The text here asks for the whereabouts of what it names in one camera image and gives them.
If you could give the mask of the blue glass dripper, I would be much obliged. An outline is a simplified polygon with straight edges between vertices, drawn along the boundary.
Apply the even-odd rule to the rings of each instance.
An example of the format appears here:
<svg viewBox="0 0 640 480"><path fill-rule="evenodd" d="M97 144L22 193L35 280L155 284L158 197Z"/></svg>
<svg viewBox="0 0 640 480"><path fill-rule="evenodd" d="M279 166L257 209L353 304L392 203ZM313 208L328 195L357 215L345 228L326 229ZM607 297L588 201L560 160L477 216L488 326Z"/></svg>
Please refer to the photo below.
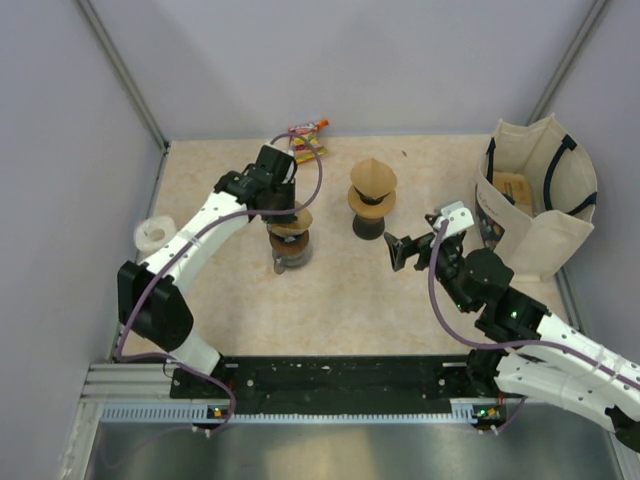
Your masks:
<svg viewBox="0 0 640 480"><path fill-rule="evenodd" d="M308 231L299 233L290 232L272 232L272 235L284 244L300 243L303 238L308 236Z"/></svg>
<svg viewBox="0 0 640 480"><path fill-rule="evenodd" d="M389 194L386 194L381 197L374 198L374 197L363 194L359 190L357 190L356 193L362 203L370 206L376 206L376 205L382 204L383 202L386 201L387 197L389 196Z"/></svg>

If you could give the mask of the brown paper coffee filter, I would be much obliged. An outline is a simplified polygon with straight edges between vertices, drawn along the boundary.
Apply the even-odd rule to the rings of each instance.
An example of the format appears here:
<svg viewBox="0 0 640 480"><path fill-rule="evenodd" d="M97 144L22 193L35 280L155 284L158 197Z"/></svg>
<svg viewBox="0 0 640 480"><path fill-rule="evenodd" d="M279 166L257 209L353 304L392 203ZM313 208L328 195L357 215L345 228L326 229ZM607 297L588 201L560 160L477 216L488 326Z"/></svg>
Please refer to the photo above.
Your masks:
<svg viewBox="0 0 640 480"><path fill-rule="evenodd" d="M350 179L359 192L374 199L388 195L397 186L392 168L375 158L357 163L350 172Z"/></svg>

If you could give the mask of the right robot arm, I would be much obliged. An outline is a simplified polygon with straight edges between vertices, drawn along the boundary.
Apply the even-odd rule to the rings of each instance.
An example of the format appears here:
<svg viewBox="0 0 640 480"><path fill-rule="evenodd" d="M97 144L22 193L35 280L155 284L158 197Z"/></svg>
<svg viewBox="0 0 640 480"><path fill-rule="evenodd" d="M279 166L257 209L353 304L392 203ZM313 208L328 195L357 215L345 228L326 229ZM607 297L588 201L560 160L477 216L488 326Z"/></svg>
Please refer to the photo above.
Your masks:
<svg viewBox="0 0 640 480"><path fill-rule="evenodd" d="M568 410L637 451L638 364L513 288L513 270L492 250L465 253L463 239L473 224L467 209L426 219L432 232L416 239L386 233L384 240L393 270L415 257L415 269L427 271L436 320L471 349L469 388L481 396L497 389Z"/></svg>

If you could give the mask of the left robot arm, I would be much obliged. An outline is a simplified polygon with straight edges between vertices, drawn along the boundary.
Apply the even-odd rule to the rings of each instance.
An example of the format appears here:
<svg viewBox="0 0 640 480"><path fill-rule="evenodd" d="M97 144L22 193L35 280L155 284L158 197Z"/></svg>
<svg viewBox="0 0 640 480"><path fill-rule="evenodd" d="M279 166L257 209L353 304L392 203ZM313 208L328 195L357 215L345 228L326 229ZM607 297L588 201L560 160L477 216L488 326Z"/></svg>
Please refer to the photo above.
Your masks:
<svg viewBox="0 0 640 480"><path fill-rule="evenodd" d="M227 374L216 366L220 353L196 331L186 291L224 242L257 214L272 220L273 211L294 208L296 170L290 153L262 146L255 162L218 180L171 240L141 263L127 261L118 271L121 325L194 369L192 384L205 396L220 394Z"/></svg>

